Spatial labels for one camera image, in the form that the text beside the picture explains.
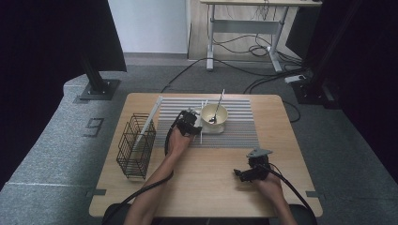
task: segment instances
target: white wall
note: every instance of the white wall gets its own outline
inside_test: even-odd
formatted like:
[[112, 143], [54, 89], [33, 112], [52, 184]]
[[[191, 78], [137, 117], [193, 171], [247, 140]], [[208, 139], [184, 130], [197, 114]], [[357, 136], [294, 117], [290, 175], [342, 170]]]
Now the white wall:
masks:
[[189, 1], [109, 0], [123, 52], [187, 53]]

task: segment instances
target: black cable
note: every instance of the black cable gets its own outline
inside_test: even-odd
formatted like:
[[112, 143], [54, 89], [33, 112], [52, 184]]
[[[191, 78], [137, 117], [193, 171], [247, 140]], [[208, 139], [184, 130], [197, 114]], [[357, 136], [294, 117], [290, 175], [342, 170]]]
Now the black cable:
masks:
[[[207, 6], [207, 39], [210, 39], [210, 36], [209, 36], [209, 34], [208, 34], [208, 21], [209, 21], [208, 13], [209, 13], [209, 9], [210, 9], [210, 6]], [[245, 51], [245, 52], [232, 51], [232, 50], [228, 49], [227, 47], [225, 47], [225, 46], [223, 45], [224, 43], [232, 42], [232, 41], [238, 40], [238, 39], [240, 39], [240, 38], [246, 38], [246, 37], [255, 37], [255, 42], [257, 43], [257, 45], [252, 45], [251, 47], [249, 47], [249, 50], [248, 50], [248, 51]], [[230, 39], [230, 40], [226, 40], [226, 41], [217, 41], [217, 40], [215, 40], [215, 39], [213, 38], [213, 39], [212, 39], [212, 42], [213, 42], [214, 45], [221, 46], [221, 47], [223, 47], [224, 49], [226, 49], [226, 50], [227, 50], [228, 52], [230, 52], [230, 53], [251, 53], [252, 55], [254, 55], [254, 56], [256, 56], [256, 57], [263, 57], [263, 56], [268, 55], [269, 52], [268, 52], [267, 48], [264, 47], [264, 46], [262, 46], [262, 45], [260, 45], [260, 44], [257, 42], [257, 39], [258, 39], [258, 38], [264, 40], [268, 45], [270, 45], [270, 43], [269, 43], [268, 41], [266, 41], [266, 40], [263, 39], [263, 38], [260, 38], [258, 35], [256, 35], [256, 36], [254, 36], [254, 35], [244, 35], [244, 36], [236, 37], [236, 38], [233, 38], [233, 39]], [[258, 54], [258, 53], [255, 53], [255, 52], [254, 52], [254, 51], [257, 51], [257, 50], [260, 50], [260, 49], [265, 50], [266, 52], [265, 52], [265, 53], [262, 53], [262, 54]]]
[[232, 20], [234, 20], [234, 18], [232, 18], [232, 16], [229, 14], [229, 8], [228, 8], [228, 5], [225, 5], [225, 7], [226, 7], [226, 12], [228, 13], [228, 16], [232, 19]]
[[283, 65], [283, 68], [285, 71], [290, 71], [290, 69], [288, 67], [298, 67], [298, 68], [302, 68], [302, 66], [300, 65], [295, 65], [295, 64], [285, 64]]
[[257, 9], [255, 10], [255, 12], [254, 12], [254, 15], [250, 18], [250, 21], [252, 21], [254, 18], [255, 18], [255, 16], [257, 16], [258, 15], [258, 10], [260, 9], [260, 7], [257, 7]]
[[296, 119], [294, 119], [294, 120], [290, 120], [290, 123], [296, 123], [300, 118], [301, 118], [301, 113], [299, 112], [299, 108], [297, 108], [297, 106], [295, 106], [295, 105], [293, 105], [292, 103], [290, 103], [290, 102], [287, 102], [287, 101], [285, 101], [285, 100], [283, 100], [283, 103], [285, 103], [285, 104], [287, 104], [287, 105], [290, 105], [291, 107], [293, 107], [293, 109], [295, 109], [296, 110], [296, 112], [298, 113], [298, 118], [296, 118]]
[[301, 61], [302, 61], [302, 60], [299, 59], [299, 58], [293, 57], [293, 56], [291, 56], [291, 55], [287, 55], [287, 54], [285, 54], [285, 53], [283, 53], [283, 52], [277, 51], [277, 53], [278, 53], [279, 56], [285, 57], [287, 60], [290, 60], [290, 61], [296, 61], [296, 62], [298, 62], [298, 63], [301, 63]]
[[166, 140], [164, 141], [164, 155], [166, 156], [169, 153], [169, 141], [170, 141], [170, 136], [173, 133], [173, 128], [176, 126], [176, 122], [178, 121], [178, 118], [181, 116], [182, 111], [178, 114], [176, 117], [176, 120], [173, 122], [173, 124], [170, 126], [169, 131], [167, 132], [166, 135]]
[[265, 21], [267, 18], [267, 15], [268, 15], [268, 11], [269, 11], [269, 0], [265, 0], [264, 5], [257, 7], [257, 10], [254, 13], [254, 16], [257, 14], [258, 11], [260, 11], [260, 12], [258, 13], [259, 15], [257, 16], [257, 20], [259, 20], [260, 19], [259, 17], [261, 16], [262, 17], [261, 19], [263, 21]]
[[281, 52], [278, 52], [278, 55], [281, 58], [281, 60], [284, 61], [285, 63], [290, 63], [290, 64], [294, 64], [294, 65], [297, 65], [297, 66], [302, 66], [302, 63], [299, 60], [286, 58], [286, 56], [283, 56], [283, 54]]
[[275, 7], [275, 10], [274, 10], [274, 16], [272, 18], [273, 21], [275, 21], [276, 9], [277, 9], [277, 7]]
[[112, 211], [112, 213], [109, 214], [108, 217], [105, 217], [105, 218], [102, 220], [102, 223], [101, 223], [101, 224], [102, 224], [102, 225], [105, 225], [105, 224], [108, 222], [108, 220], [111, 219], [111, 218], [117, 213], [117, 211], [119, 211], [120, 208], [122, 208], [122, 207], [123, 207], [125, 204], [127, 204], [129, 201], [131, 201], [131, 200], [134, 199], [135, 197], [139, 196], [140, 194], [142, 194], [142, 193], [144, 193], [144, 192], [146, 192], [146, 191], [148, 191], [148, 190], [150, 190], [150, 189], [152, 189], [152, 188], [155, 188], [155, 187], [157, 187], [157, 186], [163, 184], [164, 182], [170, 180], [170, 179], [173, 177], [173, 175], [174, 175], [174, 173], [171, 172], [170, 175], [168, 175], [166, 178], [161, 179], [160, 181], [155, 182], [155, 183], [153, 183], [153, 184], [151, 184], [151, 185], [142, 187], [141, 189], [139, 189], [139, 190], [137, 190], [136, 192], [134, 192], [133, 194], [131, 194], [125, 201], [123, 201], [120, 205], [118, 205], [118, 206], [114, 209], [114, 211]]
[[184, 68], [181, 72], [179, 72], [170, 82], [168, 82], [168, 83], [163, 87], [163, 89], [161, 89], [161, 93], [163, 93], [164, 90], [166, 90], [168, 87], [170, 87], [170, 85], [172, 84], [173, 81], [175, 81], [179, 76], [181, 76], [185, 71], [187, 71], [187, 70], [188, 70], [189, 68], [191, 68], [193, 65], [199, 63], [200, 61], [207, 60], [207, 59], [212, 59], [212, 60], [214, 60], [214, 61], [217, 61], [217, 62], [219, 62], [219, 63], [222, 63], [222, 64], [224, 64], [224, 65], [227, 65], [227, 66], [230, 67], [230, 68], [234, 68], [234, 69], [240, 70], [240, 71], [242, 71], [242, 72], [249, 73], [249, 74], [256, 75], [256, 76], [261, 76], [261, 77], [275, 77], [275, 76], [279, 76], [278, 74], [268, 75], [268, 74], [260, 74], [260, 73], [250, 72], [250, 71], [248, 71], [248, 70], [245, 70], [245, 69], [242, 69], [242, 68], [239, 68], [239, 67], [234, 67], [234, 66], [232, 66], [232, 65], [230, 65], [230, 64], [227, 64], [227, 63], [225, 63], [225, 62], [223, 62], [223, 61], [221, 61], [221, 60], [215, 59], [215, 58], [201, 58], [201, 59], [196, 60], [195, 62], [193, 62], [192, 64], [190, 64], [190, 65], [187, 66], [186, 68]]
[[259, 45], [259, 46], [262, 46], [263, 48], [266, 48], [265, 46], [263, 46], [263, 45], [261, 45], [260, 43], [258, 43], [258, 40], [257, 39], [261, 39], [261, 40], [263, 40], [263, 41], [265, 41], [266, 43], [267, 43], [267, 45], [271, 45], [271, 43], [269, 43], [267, 40], [265, 40], [265, 39], [263, 39], [262, 37], [259, 37], [259, 34], [256, 34], [255, 35], [255, 43], [257, 44], [257, 45]]
[[275, 164], [272, 164], [272, 163], [268, 163], [269, 165], [271, 165], [271, 166], [273, 166], [277, 171], [278, 171], [278, 173], [280, 174], [280, 175], [282, 175], [282, 172], [279, 170], [279, 168], [277, 167], [277, 166], [275, 166]]
[[236, 218], [236, 220], [237, 220], [237, 223], [238, 223], [239, 225], [242, 225], [242, 223], [239, 221], [238, 218]]
[[262, 84], [262, 83], [271, 82], [271, 81], [280, 79], [280, 78], [282, 78], [282, 77], [286, 77], [286, 76], [289, 76], [289, 75], [292, 75], [292, 74], [300, 73], [300, 72], [305, 71], [305, 70], [307, 70], [307, 68], [298, 68], [298, 69], [286, 71], [286, 72], [284, 72], [284, 73], [279, 73], [279, 74], [274, 75], [274, 77], [269, 78], [269, 79], [259, 79], [259, 80], [256, 80], [256, 81], [254, 81], [252, 84], [250, 84], [250, 85], [245, 89], [245, 91], [243, 92], [243, 94], [246, 94], [246, 92], [247, 92], [248, 90], [249, 90], [249, 94], [251, 94], [251, 93], [252, 93], [252, 90], [254, 89], [254, 87], [256, 87], [256, 86], [258, 86], [258, 85], [260, 85], [260, 84]]
[[315, 214], [314, 214], [314, 211], [313, 211], [313, 209], [311, 208], [311, 206], [305, 201], [305, 199], [304, 198], [302, 198], [302, 196], [299, 194], [299, 192], [295, 189], [295, 187], [293, 187], [293, 185], [292, 184], [290, 184], [290, 182], [286, 179], [286, 178], [284, 178], [281, 174], [279, 174], [279, 173], [277, 173], [277, 172], [274, 172], [273, 170], [271, 170], [271, 169], [269, 169], [268, 167], [266, 167], [265, 165], [259, 165], [260, 167], [262, 167], [263, 169], [265, 169], [266, 171], [268, 171], [269, 173], [272, 173], [272, 174], [274, 174], [274, 175], [276, 175], [279, 179], [281, 179], [285, 184], [287, 184], [287, 186], [288, 187], [290, 187], [290, 189], [296, 194], [296, 196], [301, 200], [301, 202], [304, 204], [304, 206], [308, 209], [308, 211], [310, 212], [310, 214], [311, 214], [311, 218], [312, 218], [312, 220], [313, 220], [313, 225], [316, 225], [317, 224], [317, 221], [316, 221], [316, 217], [315, 217]]

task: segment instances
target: gray carpet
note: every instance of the gray carpet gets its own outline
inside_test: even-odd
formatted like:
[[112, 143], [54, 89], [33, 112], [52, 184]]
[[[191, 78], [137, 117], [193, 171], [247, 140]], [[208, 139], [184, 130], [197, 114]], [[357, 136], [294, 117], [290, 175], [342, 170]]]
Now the gray carpet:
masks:
[[[184, 68], [128, 66], [128, 73], [102, 72], [103, 78], [121, 80], [112, 101], [76, 103], [87, 78], [67, 82], [52, 120], [0, 193], [0, 224], [100, 224], [88, 208], [127, 94], [159, 93]], [[272, 68], [253, 71], [270, 74]], [[226, 94], [242, 94], [258, 78], [221, 66], [207, 72], [199, 65], [165, 92], [220, 93], [225, 88]], [[324, 210], [319, 224], [397, 223], [398, 186], [342, 111], [298, 105], [283, 80], [264, 83], [253, 94], [276, 94], [298, 106], [301, 118], [292, 127]], [[291, 106], [285, 108], [291, 120], [298, 118]], [[90, 118], [103, 121], [98, 135], [90, 128], [98, 121], [89, 124]]]

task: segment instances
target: person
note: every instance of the person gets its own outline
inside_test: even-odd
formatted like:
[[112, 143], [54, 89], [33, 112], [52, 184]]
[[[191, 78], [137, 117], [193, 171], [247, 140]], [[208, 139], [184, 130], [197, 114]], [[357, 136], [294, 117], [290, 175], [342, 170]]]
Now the person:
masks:
[[[169, 141], [169, 152], [159, 168], [145, 182], [149, 186], [170, 175], [183, 153], [188, 149], [193, 136], [182, 136], [177, 127], [174, 127]], [[297, 225], [289, 205], [283, 196], [281, 180], [274, 174], [269, 174], [265, 180], [253, 180], [261, 195], [270, 201], [282, 225]], [[126, 217], [125, 225], [151, 224], [167, 182], [156, 186], [136, 197]]]

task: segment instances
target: metal rack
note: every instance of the metal rack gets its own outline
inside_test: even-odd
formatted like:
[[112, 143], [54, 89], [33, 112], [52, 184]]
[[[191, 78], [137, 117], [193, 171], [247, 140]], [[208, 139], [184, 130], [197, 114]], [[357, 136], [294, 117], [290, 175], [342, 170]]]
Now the metal rack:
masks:
[[142, 129], [148, 118], [146, 113], [135, 113], [126, 124], [119, 142], [119, 153], [116, 161], [123, 173], [128, 177], [143, 177], [146, 172], [152, 153], [156, 130], [151, 120], [142, 134]]

